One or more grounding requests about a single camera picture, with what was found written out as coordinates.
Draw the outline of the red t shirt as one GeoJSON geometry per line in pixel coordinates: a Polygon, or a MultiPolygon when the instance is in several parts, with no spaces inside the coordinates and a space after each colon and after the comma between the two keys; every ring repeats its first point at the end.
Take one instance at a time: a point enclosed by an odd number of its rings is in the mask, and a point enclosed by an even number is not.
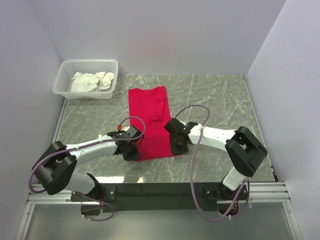
{"type": "Polygon", "coordinates": [[[165,86],[153,89],[134,88],[128,91],[129,115],[139,117],[130,119],[130,124],[140,131],[146,127],[144,138],[138,144],[138,161],[172,157],[170,134],[165,130],[171,119],[167,90],[165,86]]]}

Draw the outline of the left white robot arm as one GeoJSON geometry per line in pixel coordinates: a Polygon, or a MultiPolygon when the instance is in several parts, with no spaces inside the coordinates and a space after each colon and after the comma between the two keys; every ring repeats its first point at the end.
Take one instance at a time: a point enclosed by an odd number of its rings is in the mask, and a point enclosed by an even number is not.
{"type": "Polygon", "coordinates": [[[65,145],[55,141],[32,167],[29,189],[33,193],[47,192],[49,195],[70,190],[94,201],[100,195],[99,182],[89,173],[77,173],[76,167],[106,156],[121,155],[125,161],[136,161],[140,155],[137,142],[143,138],[144,132],[129,126],[78,144],[65,145]]]}

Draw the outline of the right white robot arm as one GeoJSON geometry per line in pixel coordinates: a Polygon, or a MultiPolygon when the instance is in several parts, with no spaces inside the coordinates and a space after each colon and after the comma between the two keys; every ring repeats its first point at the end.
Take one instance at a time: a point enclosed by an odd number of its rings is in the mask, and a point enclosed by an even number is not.
{"type": "Polygon", "coordinates": [[[183,124],[171,118],[164,126],[169,133],[170,152],[185,155],[190,145],[197,143],[226,152],[232,168],[215,190],[205,190],[204,195],[213,194],[215,200],[230,200],[244,180],[254,176],[268,155],[266,147],[244,126],[238,129],[219,129],[203,126],[197,122],[183,124]]]}

